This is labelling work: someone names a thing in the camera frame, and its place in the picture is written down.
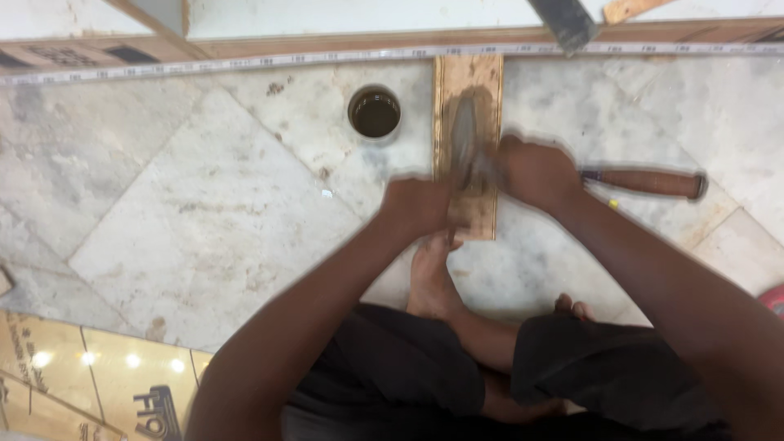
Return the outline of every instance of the person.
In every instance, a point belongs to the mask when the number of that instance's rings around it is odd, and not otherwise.
[[[494,160],[501,189],[579,240],[655,329],[597,323],[568,295],[522,324],[473,313],[446,267],[451,185],[393,180],[217,352],[185,439],[784,438],[776,315],[595,199],[561,149],[507,135]],[[359,304],[423,237],[406,312]]]

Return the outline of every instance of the chisel handle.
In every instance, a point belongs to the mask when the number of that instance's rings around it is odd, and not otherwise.
[[[701,198],[708,188],[708,179],[702,173],[657,169],[582,169],[580,176],[626,190],[681,196],[692,201]]]

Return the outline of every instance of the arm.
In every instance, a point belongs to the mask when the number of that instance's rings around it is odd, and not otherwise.
[[[588,194],[563,151],[504,137],[499,164],[505,190],[583,243],[695,369],[739,438],[784,433],[779,317]]]
[[[187,439],[280,439],[291,392],[376,277],[415,239],[446,227],[449,196],[449,184],[391,182],[361,231],[221,347],[191,406]]]

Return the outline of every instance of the white marble floor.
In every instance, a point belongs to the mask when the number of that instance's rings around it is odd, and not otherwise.
[[[372,215],[389,176],[430,169],[431,81],[421,61],[0,89],[0,264],[16,284],[0,308],[215,351]],[[345,117],[370,82],[404,112],[385,148]],[[504,126],[560,137],[580,163],[706,170],[700,203],[597,191],[752,295],[784,282],[780,59],[516,58],[504,82]],[[411,256],[368,301],[405,304]],[[449,266],[489,315],[568,292],[645,323],[580,244],[506,199],[498,239]]]

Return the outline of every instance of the measuring tape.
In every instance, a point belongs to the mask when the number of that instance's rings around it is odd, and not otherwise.
[[[25,86],[76,83],[107,79],[150,78],[170,75],[236,71],[317,63],[342,63],[346,61],[418,60],[439,55],[477,55],[497,53],[502,55],[558,55],[561,47],[556,43],[500,44],[474,46],[424,46],[403,49],[369,51],[299,53],[289,55],[253,56],[233,60],[200,60],[183,63],[148,64],[131,67],[103,67],[76,71],[28,73],[0,77],[0,86]],[[727,54],[727,55],[782,55],[782,43],[711,44],[711,43],[590,43],[577,53],[611,55],[654,54]]]

